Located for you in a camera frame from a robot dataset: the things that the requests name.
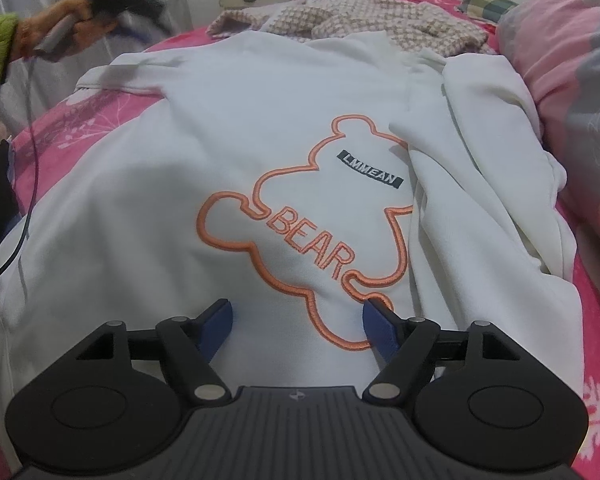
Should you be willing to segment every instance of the black cable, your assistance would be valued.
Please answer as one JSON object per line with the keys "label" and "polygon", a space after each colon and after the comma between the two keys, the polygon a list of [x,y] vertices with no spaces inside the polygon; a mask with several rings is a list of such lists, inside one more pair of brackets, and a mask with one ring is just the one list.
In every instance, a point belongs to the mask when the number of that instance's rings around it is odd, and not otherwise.
{"label": "black cable", "polygon": [[33,206],[36,205],[36,197],[38,195],[38,177],[40,174],[40,161],[38,160],[38,148],[36,147],[36,139],[33,136],[33,111],[31,110],[31,83],[33,81],[33,68],[36,64],[36,58],[32,57],[29,60],[28,69],[29,74],[27,75],[27,87],[25,89],[25,107],[27,110],[27,123],[29,123],[29,137],[31,138],[31,145],[33,146],[33,160],[34,160],[34,179],[33,179],[33,192],[31,193],[31,202],[29,203],[29,210],[27,211],[27,217],[24,221],[24,228],[20,235],[20,240],[16,245],[16,248],[11,253],[11,256],[7,258],[7,261],[0,267],[0,276],[7,270],[7,268],[13,263],[18,256],[20,249],[24,245],[24,240],[27,238],[29,233],[29,224],[31,223],[31,214],[33,213]]}

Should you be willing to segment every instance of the hand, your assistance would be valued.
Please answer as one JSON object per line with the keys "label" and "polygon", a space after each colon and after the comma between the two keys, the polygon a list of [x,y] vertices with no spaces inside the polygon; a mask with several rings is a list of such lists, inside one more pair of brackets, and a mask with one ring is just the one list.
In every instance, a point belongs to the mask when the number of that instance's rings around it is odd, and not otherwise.
{"label": "hand", "polygon": [[11,48],[11,60],[31,56],[35,46],[69,14],[75,14],[81,20],[74,25],[74,46],[67,53],[69,56],[81,52],[118,25],[116,20],[103,22],[92,19],[89,0],[60,0],[18,24]]}

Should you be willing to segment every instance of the checkered blanket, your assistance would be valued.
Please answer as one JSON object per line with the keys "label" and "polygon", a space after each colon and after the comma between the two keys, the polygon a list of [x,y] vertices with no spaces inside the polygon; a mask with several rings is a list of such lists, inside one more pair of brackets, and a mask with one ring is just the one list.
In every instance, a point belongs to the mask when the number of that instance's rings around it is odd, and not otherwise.
{"label": "checkered blanket", "polygon": [[226,10],[209,25],[213,38],[261,30],[298,41],[343,38],[354,32],[385,30],[403,50],[429,47],[442,56],[493,53],[487,33],[439,7],[403,0],[295,0],[284,4]]}
{"label": "checkered blanket", "polygon": [[470,18],[498,23],[506,12],[517,5],[511,0],[462,0],[458,9]]}

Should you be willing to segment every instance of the white curtain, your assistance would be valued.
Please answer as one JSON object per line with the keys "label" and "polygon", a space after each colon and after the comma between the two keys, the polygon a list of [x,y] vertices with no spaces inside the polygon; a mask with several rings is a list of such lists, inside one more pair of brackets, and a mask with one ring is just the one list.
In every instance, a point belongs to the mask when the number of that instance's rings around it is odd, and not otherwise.
{"label": "white curtain", "polygon": [[[58,0],[0,0],[0,13],[17,12],[22,17],[35,14]],[[192,28],[187,0],[163,0],[167,5],[164,19],[175,33]],[[162,39],[161,33],[154,30],[141,18],[125,16],[133,28],[152,38],[153,42]],[[109,63],[123,52],[142,50],[147,45],[127,38],[105,38],[77,56],[58,63],[39,60],[36,63],[32,82],[32,105],[34,114],[39,116],[57,102],[74,91],[75,83],[88,69]],[[12,63],[7,82],[0,90],[0,116],[12,133],[26,127],[24,106],[26,66],[22,61]]]}

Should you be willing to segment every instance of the plaid cushion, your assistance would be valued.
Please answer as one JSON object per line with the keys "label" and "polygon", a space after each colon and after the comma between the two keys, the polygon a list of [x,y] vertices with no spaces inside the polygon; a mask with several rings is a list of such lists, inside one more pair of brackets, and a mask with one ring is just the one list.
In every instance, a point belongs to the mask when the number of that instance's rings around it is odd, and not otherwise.
{"label": "plaid cushion", "polygon": [[498,23],[506,12],[517,5],[511,0],[462,0],[458,9],[470,18]]}

